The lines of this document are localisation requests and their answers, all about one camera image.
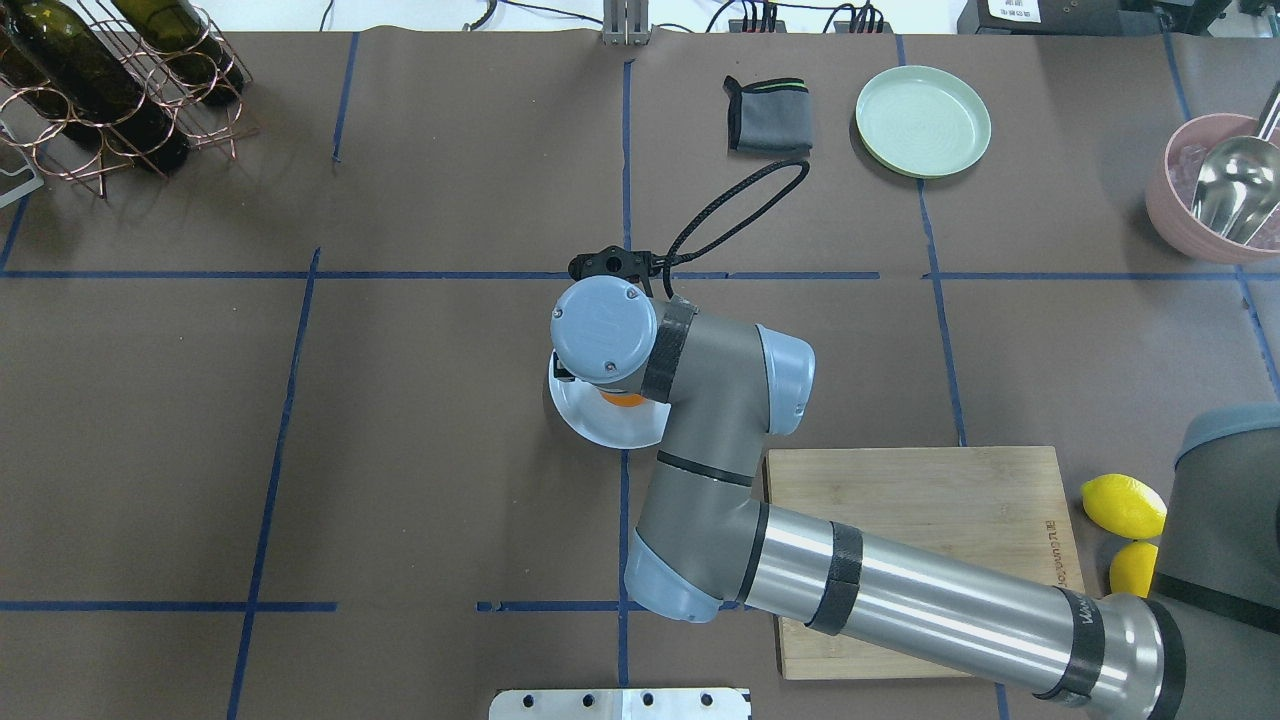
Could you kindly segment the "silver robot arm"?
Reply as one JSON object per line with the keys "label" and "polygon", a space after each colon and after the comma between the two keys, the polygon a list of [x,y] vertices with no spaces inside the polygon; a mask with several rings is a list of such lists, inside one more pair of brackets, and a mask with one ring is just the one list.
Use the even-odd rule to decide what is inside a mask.
{"label": "silver robot arm", "polygon": [[550,315],[550,387],[637,395],[668,415],[625,584],[707,623],[727,601],[1006,685],[1098,719],[1277,716],[1277,405],[1199,415],[1175,462],[1146,596],[1053,577],[1060,492],[996,518],[995,473],[929,510],[906,478],[975,448],[773,451],[806,407],[801,340],[582,275]]}

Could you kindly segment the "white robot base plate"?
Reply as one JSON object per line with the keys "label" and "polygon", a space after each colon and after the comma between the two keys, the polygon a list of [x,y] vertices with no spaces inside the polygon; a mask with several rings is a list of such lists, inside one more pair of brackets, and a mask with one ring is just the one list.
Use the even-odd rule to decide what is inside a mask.
{"label": "white robot base plate", "polygon": [[750,692],[731,687],[502,691],[489,719],[751,719]]}

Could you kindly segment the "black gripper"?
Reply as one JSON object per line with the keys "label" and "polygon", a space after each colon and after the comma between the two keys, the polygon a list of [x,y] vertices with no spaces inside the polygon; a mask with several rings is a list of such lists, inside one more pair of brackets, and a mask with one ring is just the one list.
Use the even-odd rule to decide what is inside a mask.
{"label": "black gripper", "polygon": [[576,382],[577,377],[561,363],[553,363],[553,379],[561,383]]}

